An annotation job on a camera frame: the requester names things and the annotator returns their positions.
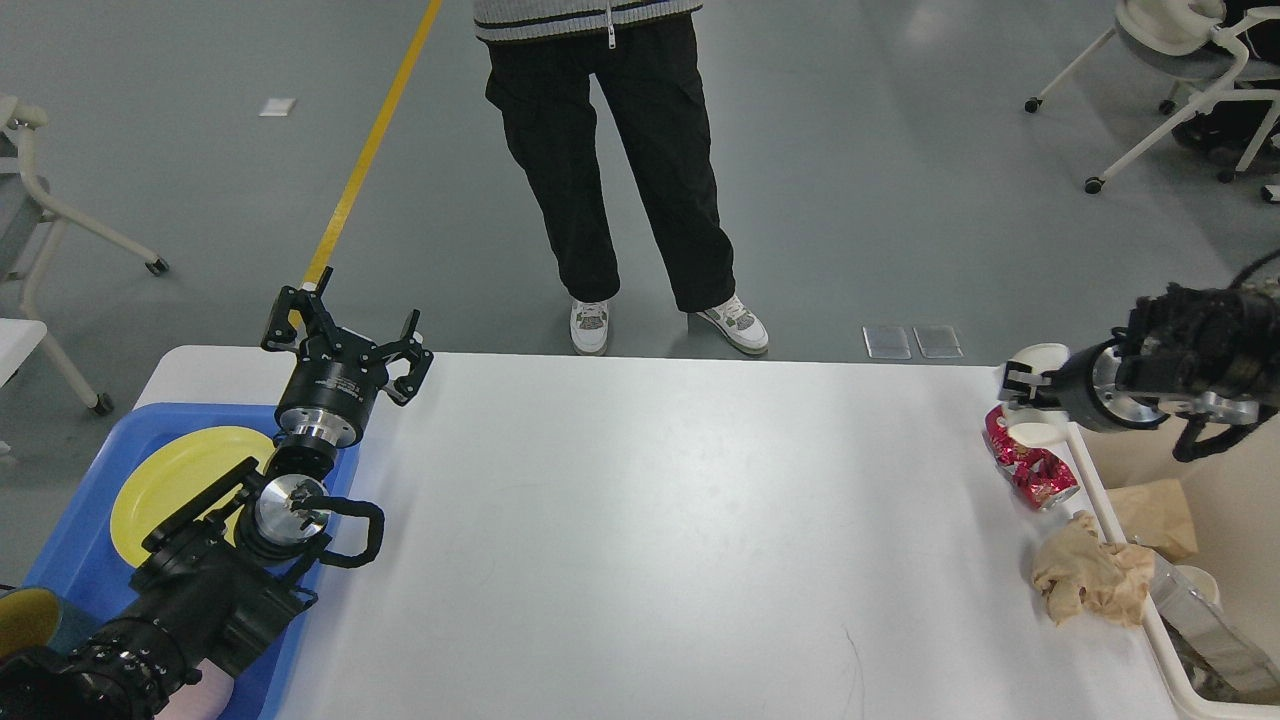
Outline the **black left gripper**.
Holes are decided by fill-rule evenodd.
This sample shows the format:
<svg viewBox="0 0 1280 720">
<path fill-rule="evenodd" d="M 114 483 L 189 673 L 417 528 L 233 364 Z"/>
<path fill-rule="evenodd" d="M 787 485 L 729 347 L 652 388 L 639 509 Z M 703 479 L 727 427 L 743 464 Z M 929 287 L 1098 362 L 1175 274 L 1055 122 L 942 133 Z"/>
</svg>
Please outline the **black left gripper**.
<svg viewBox="0 0 1280 720">
<path fill-rule="evenodd" d="M 323 302 L 333 268 L 315 283 L 283 286 L 268 315 L 261 350 L 297 356 L 276 405 L 275 420 L 291 436 L 315 436 L 333 446 L 357 445 L 381 391 L 397 406 L 422 388 L 434 354 L 422 346 L 420 310 L 411 310 L 398 340 L 375 345 L 343 334 Z"/>
</svg>

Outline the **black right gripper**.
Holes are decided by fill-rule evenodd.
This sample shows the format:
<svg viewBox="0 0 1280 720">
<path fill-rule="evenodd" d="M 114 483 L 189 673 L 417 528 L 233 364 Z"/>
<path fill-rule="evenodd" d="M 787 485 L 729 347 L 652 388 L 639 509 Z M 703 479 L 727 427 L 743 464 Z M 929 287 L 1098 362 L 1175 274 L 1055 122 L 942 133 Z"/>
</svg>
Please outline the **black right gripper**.
<svg viewBox="0 0 1280 720">
<path fill-rule="evenodd" d="M 1005 363 L 998 401 L 1010 409 L 1064 410 L 1073 421 L 1100 432 L 1155 430 L 1170 415 L 1158 404 L 1117 387 L 1116 340 L 1073 354 L 1059 369 Z"/>
</svg>

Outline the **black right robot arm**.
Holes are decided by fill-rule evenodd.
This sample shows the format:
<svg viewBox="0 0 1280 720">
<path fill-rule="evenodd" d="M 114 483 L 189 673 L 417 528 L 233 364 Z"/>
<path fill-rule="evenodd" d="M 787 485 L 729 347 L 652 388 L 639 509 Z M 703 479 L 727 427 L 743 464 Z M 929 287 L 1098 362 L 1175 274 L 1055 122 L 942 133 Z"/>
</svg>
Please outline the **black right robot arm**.
<svg viewBox="0 0 1280 720">
<path fill-rule="evenodd" d="M 1276 252 L 1221 290 L 1171 283 L 1087 348 L 1041 343 L 1004 364 L 997 415 L 1020 445 L 1047 448 L 1069 423 L 1098 433 L 1184 423 L 1179 462 L 1224 454 L 1277 415 Z"/>
</svg>

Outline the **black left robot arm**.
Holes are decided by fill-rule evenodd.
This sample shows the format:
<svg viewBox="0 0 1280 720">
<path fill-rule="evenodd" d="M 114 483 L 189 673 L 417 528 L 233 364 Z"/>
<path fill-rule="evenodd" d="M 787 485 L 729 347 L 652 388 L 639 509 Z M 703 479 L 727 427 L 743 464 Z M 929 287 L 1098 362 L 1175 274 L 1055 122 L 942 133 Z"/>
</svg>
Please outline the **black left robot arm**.
<svg viewBox="0 0 1280 720">
<path fill-rule="evenodd" d="M 379 395 L 408 404 L 433 352 L 411 310 L 397 340 L 338 325 L 311 287 L 280 288 L 261 347 L 294 356 L 275 409 L 268 460 L 244 457 L 164 518 L 143 539 L 134 601 L 69 650 L 49 644 L 3 660 L 5 719 L 152 719 L 209 661 L 248 669 L 317 596 L 315 565 L 353 569 L 381 551 L 385 514 L 333 495 L 339 452 L 362 441 Z"/>
</svg>

